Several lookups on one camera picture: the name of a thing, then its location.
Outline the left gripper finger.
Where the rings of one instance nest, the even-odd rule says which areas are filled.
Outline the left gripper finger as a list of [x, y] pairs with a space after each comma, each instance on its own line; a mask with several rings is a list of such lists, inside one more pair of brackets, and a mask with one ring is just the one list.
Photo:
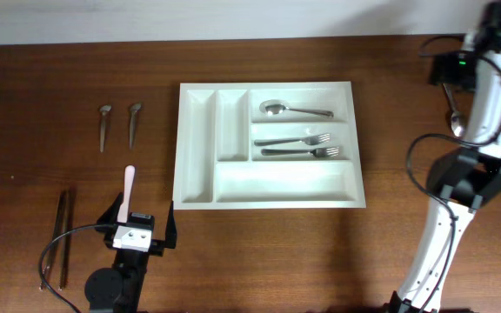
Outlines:
[[114, 232], [117, 228], [117, 216], [124, 200], [124, 193], [120, 192], [112, 205], [97, 219], [96, 232]]
[[166, 249], [175, 249], [177, 246], [177, 226], [174, 217], [174, 202], [170, 203], [164, 241], [164, 247]]

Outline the metal tongs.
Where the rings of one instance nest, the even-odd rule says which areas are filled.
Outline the metal tongs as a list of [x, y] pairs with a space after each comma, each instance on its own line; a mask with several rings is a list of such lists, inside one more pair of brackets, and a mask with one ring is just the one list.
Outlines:
[[47, 288], [56, 261], [58, 261], [58, 289], [63, 290], [67, 285], [69, 271], [70, 239], [61, 235], [71, 230], [71, 194], [70, 190], [63, 190], [57, 200], [57, 211], [51, 234], [50, 246], [42, 255], [40, 290]]

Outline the metal fork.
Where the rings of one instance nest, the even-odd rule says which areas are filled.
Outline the metal fork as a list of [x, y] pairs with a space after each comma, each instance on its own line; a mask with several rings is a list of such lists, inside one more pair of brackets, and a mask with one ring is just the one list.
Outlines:
[[308, 137], [293, 137], [293, 138], [282, 138], [282, 139], [270, 139], [270, 140], [255, 140], [254, 145], [257, 147], [264, 147], [276, 144], [285, 143], [304, 143], [306, 145], [314, 146], [321, 143], [327, 143], [331, 140], [330, 133], [324, 133]]
[[262, 149], [261, 154], [266, 157], [284, 156], [284, 155], [310, 155], [315, 158], [336, 157], [340, 153], [338, 147], [315, 148], [312, 150], [273, 150]]

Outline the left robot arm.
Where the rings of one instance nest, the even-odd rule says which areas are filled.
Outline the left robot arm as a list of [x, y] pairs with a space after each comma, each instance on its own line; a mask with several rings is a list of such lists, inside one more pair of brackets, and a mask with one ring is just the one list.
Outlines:
[[161, 257], [177, 245], [174, 206], [169, 207], [163, 240], [154, 239], [155, 218], [131, 212], [123, 223], [118, 220], [124, 195], [120, 193], [112, 205], [97, 219], [105, 246], [116, 252], [113, 264], [93, 272], [87, 279], [84, 295], [89, 312], [136, 312], [149, 259]]

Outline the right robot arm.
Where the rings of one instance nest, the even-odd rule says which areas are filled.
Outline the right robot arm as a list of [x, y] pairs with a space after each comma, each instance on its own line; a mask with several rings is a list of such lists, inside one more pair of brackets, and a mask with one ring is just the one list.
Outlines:
[[478, 25], [459, 38], [458, 50], [431, 53], [429, 82], [473, 93], [460, 137], [423, 134], [457, 148], [435, 160], [426, 182], [412, 183], [430, 198], [424, 232], [410, 271], [384, 311], [439, 312], [453, 257], [478, 210], [501, 193], [501, 0], [484, 7]]

